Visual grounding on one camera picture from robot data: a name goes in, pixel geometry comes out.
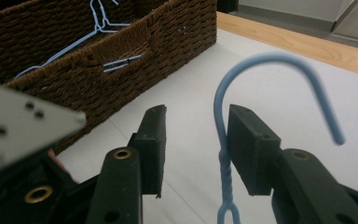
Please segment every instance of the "brown woven basket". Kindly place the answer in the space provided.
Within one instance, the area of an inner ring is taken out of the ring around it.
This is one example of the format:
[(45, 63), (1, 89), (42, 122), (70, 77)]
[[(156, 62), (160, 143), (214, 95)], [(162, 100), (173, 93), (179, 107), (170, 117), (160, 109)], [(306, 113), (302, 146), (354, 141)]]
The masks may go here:
[[(43, 68), (24, 69), (90, 33), (89, 0), (32, 0), (0, 11), (0, 84), (57, 105), (84, 111), (87, 126), (63, 141), (60, 153), (122, 106), (216, 41), (215, 0), (103, 1), (110, 21), (130, 22), (115, 34), (97, 34)], [(143, 57), (112, 73), (103, 64)]]

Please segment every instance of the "floor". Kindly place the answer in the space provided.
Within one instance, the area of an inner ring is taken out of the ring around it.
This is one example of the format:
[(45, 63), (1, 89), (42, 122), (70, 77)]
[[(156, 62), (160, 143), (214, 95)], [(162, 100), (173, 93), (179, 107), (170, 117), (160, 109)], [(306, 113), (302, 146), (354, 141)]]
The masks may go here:
[(358, 48), (358, 1), (336, 24), (241, 5), (230, 14)]

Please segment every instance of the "table surface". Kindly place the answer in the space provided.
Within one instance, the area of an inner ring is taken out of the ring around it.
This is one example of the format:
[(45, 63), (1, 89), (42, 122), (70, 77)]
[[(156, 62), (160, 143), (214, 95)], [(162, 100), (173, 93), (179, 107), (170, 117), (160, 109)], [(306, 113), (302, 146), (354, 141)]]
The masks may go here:
[[(166, 105), (168, 140), (162, 198), (144, 196), (144, 221), (215, 223), (221, 184), (214, 93), (237, 62), (260, 53), (280, 52), (302, 59), (319, 74), (346, 144), (338, 147), (333, 143), (307, 81), (282, 64), (257, 66), (238, 77), (225, 97), (226, 120), (229, 104), (251, 108), (280, 136), (282, 148), (313, 153), (338, 182), (358, 190), (358, 49), (220, 13), (218, 28), (214, 46), (58, 156), (73, 178), (81, 182), (97, 175), (104, 155), (127, 145), (144, 112)], [(235, 169), (233, 188), (242, 223), (276, 223), (270, 197), (248, 196)], [(232, 223), (229, 215), (226, 223)]]

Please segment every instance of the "white table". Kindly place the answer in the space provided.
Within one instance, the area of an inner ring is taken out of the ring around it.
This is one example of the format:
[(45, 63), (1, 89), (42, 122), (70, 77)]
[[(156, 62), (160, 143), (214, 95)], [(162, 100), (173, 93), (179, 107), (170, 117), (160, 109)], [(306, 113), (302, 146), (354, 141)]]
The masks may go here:
[[(166, 105), (162, 198), (144, 196), (144, 223), (216, 223), (222, 199), (217, 159), (220, 146), (213, 121), (214, 93), (234, 64), (264, 52), (285, 51), (218, 30), (214, 46), (124, 106), (66, 149), (59, 160), (77, 181), (97, 175), (104, 155), (127, 145), (145, 111)], [(251, 108), (280, 136), (282, 148), (313, 153), (338, 182), (358, 190), (358, 75), (298, 57), (319, 73), (346, 136), (344, 146), (333, 143), (306, 79), (285, 65), (263, 65), (238, 77), (225, 97), (225, 118), (229, 104)], [(242, 223), (276, 223), (270, 197), (248, 196), (234, 167), (233, 187)], [(226, 223), (231, 222), (227, 215)]]

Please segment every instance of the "blue wire hanger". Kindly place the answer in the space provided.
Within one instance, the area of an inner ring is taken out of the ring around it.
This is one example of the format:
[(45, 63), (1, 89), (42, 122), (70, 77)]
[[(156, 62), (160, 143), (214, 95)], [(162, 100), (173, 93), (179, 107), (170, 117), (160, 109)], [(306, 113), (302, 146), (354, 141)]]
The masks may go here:
[(237, 77), (244, 70), (261, 63), (286, 63), (298, 68), (301, 72), (303, 72), (303, 74), (309, 80), (310, 85), (312, 86), (316, 94), (316, 97), (319, 101), (319, 105), (324, 112), (325, 120), (330, 128), (330, 132), (333, 135), (335, 142), (338, 145), (343, 145), (345, 142), (345, 139), (337, 125), (335, 116), (330, 109), (330, 105), (325, 97), (324, 89), (320, 84), (318, 77), (306, 63), (296, 57), (289, 56), (286, 54), (263, 54), (238, 63), (231, 70), (228, 71), (228, 73), (220, 82), (213, 101), (214, 121), (221, 146), (219, 152), (219, 160), (223, 194), (223, 203), (217, 213), (218, 224), (224, 223), (225, 214), (227, 210), (231, 211), (234, 224), (241, 224), (240, 213), (238, 211), (237, 206), (233, 202), (232, 196), (232, 177), (230, 167), (231, 161), (227, 153), (227, 134), (225, 129), (225, 123), (223, 121), (222, 108), (223, 98), (225, 96), (228, 86), (231, 84), (235, 77)]
[[(68, 51), (70, 51), (71, 49), (77, 47), (78, 45), (80, 45), (81, 43), (83, 43), (84, 41), (90, 39), (91, 37), (95, 36), (98, 34), (98, 32), (101, 32), (101, 33), (115, 33), (116, 31), (115, 30), (104, 30), (106, 24), (108, 26), (129, 26), (130, 24), (129, 23), (112, 23), (110, 22), (107, 17), (106, 17), (106, 13), (104, 11), (104, 7), (103, 7), (103, 4), (101, 2), (101, 0), (98, 0), (98, 4), (100, 6), (100, 10), (102, 12), (102, 15), (103, 15), (103, 19), (102, 19), (102, 25), (100, 25), (99, 21), (98, 21), (98, 16), (97, 16), (97, 13), (94, 9), (94, 6), (92, 5), (94, 0), (90, 0), (89, 1), (89, 7), (91, 8), (91, 11), (92, 11), (92, 16), (94, 18), (94, 21), (95, 21), (95, 25), (94, 25), (94, 31), (92, 31), (91, 33), (81, 37), (80, 39), (78, 39), (75, 43), (72, 43), (71, 45), (69, 45), (68, 47), (66, 47), (65, 49), (62, 49), (61, 51), (59, 51), (58, 53), (54, 54), (53, 56), (51, 56), (45, 63), (43, 63), (42, 65), (34, 65), (32, 67), (29, 67), (27, 69), (25, 69), (24, 71), (18, 73), (14, 78), (18, 78), (18, 77), (21, 77), (23, 76), (24, 74), (32, 71), (32, 70), (35, 70), (35, 69), (38, 69), (38, 68), (42, 68), (46, 65), (48, 65), (49, 63), (55, 61), (56, 59), (60, 58), (63, 54), (67, 53)], [(114, 4), (116, 4), (118, 6), (118, 2), (116, 0), (112, 0)]]

